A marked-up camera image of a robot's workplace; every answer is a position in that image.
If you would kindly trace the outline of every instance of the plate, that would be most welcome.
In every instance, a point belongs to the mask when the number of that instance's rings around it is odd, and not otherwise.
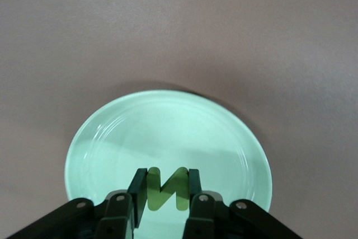
[[[180,167],[200,171],[203,190],[226,205],[249,199],[268,210],[269,163],[247,126],[222,106],[181,91],[143,91],[97,110],[77,131],[65,165],[68,198],[95,205],[127,189],[138,168],[157,167],[163,185]],[[136,239],[182,238],[189,210],[172,195],[156,210],[146,206]]]

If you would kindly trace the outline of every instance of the green n-shaped object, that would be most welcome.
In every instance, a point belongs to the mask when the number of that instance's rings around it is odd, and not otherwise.
[[[156,211],[176,193],[177,209],[180,211],[189,208],[189,173],[180,167],[161,187],[161,172],[152,167],[147,174],[148,208]]]

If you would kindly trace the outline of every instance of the gray surface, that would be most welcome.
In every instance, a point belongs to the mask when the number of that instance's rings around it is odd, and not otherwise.
[[[271,213],[358,227],[358,0],[0,0],[0,237],[67,201],[76,130],[126,93],[226,104],[269,158]]]

